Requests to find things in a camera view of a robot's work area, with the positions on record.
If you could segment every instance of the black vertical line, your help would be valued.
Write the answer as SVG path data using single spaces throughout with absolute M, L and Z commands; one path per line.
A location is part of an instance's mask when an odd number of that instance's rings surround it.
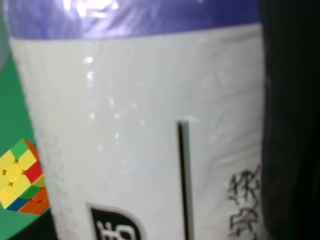
M 177 128 L 180 152 L 181 189 L 183 201 L 185 240 L 194 240 L 195 237 L 192 206 L 189 124 L 187 121 L 179 121 L 177 123 Z

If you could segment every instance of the green background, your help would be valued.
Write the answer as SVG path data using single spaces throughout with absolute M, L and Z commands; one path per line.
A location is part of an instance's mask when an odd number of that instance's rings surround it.
M 21 138 L 34 142 L 18 74 L 10 57 L 0 72 L 0 156 Z M 36 215 L 6 211 L 0 204 L 0 240 L 7 240 L 36 218 Z

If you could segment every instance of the rubik's cube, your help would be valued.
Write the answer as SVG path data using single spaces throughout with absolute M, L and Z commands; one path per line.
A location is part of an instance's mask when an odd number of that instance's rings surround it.
M 36 146 L 25 139 L 0 157 L 0 203 L 5 210 L 40 215 L 49 207 L 39 160 Z

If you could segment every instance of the dark object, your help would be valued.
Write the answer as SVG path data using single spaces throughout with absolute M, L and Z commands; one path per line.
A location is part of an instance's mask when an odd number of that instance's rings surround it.
M 320 35 L 315 0 L 261 0 L 266 53 L 262 198 L 277 240 L 318 239 Z
M 32 224 L 9 240 L 58 240 L 51 211 L 47 210 Z

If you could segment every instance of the purple label band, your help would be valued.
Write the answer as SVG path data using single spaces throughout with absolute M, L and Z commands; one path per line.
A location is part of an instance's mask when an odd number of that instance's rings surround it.
M 258 23 L 258 0 L 4 0 L 17 39 L 105 39 Z

